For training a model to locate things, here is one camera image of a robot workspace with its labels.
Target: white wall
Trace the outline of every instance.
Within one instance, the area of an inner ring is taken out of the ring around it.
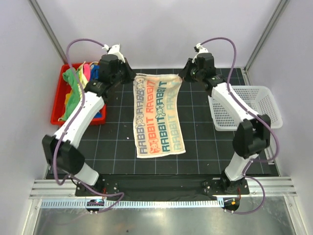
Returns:
[[[49,124],[62,61],[26,0],[0,2],[0,229],[21,234],[26,202],[46,162]]]
[[[182,68],[198,42],[229,37],[245,66],[279,0],[38,0],[65,50],[77,38],[120,43],[133,68]],[[207,45],[218,67],[230,67],[227,42]],[[73,61],[99,60],[99,46],[73,46]]]
[[[249,72],[252,83],[269,87],[278,103],[284,122],[276,131],[281,143],[278,164],[284,175],[292,177],[309,226],[313,221],[312,12],[312,0],[291,0]]]

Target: white laundry basket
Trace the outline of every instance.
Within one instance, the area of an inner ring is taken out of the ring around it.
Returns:
[[[283,121],[270,89],[263,86],[232,86],[237,95],[259,114],[267,114],[271,127],[282,127]],[[209,98],[211,115],[217,131],[235,131],[237,126],[228,112],[215,99]]]

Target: black grid surface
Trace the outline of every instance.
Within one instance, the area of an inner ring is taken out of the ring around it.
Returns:
[[[229,69],[217,69],[228,76]],[[177,69],[136,70],[137,73],[169,74]],[[230,83],[245,85],[240,69],[235,69]],[[116,89],[107,103],[104,125],[90,126],[79,150],[86,163],[101,174],[220,174],[234,153],[234,132],[214,128],[207,94],[198,83],[183,83],[178,95],[178,114],[186,153],[166,157],[138,159],[134,144],[133,85]],[[268,164],[253,163],[248,174],[270,174]]]

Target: red plastic bin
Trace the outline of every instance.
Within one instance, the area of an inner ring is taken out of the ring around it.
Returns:
[[[78,67],[81,64],[82,63],[73,64],[73,67],[75,69],[78,69]],[[68,69],[69,69],[69,65],[63,65],[61,67],[58,87],[57,87],[57,91],[55,93],[52,115],[51,115],[51,124],[52,125],[62,126],[65,123],[64,121],[58,121],[58,119],[65,112],[65,106],[64,106],[65,96],[66,96],[66,94],[70,93],[70,91],[71,91],[70,85],[66,81],[63,80],[63,76],[62,76],[63,73]],[[107,107],[106,107],[106,105],[104,105],[104,107],[100,110],[101,117],[95,117],[91,121],[90,125],[104,124],[106,121],[106,109],[107,109]]]

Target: green cloth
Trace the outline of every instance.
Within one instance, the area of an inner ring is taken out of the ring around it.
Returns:
[[[77,80],[71,69],[68,69],[66,70],[66,72],[63,73],[63,79],[70,85],[73,90],[72,95],[68,99],[67,105],[65,107],[65,113],[62,117],[62,120],[66,121],[79,103],[80,95]]]

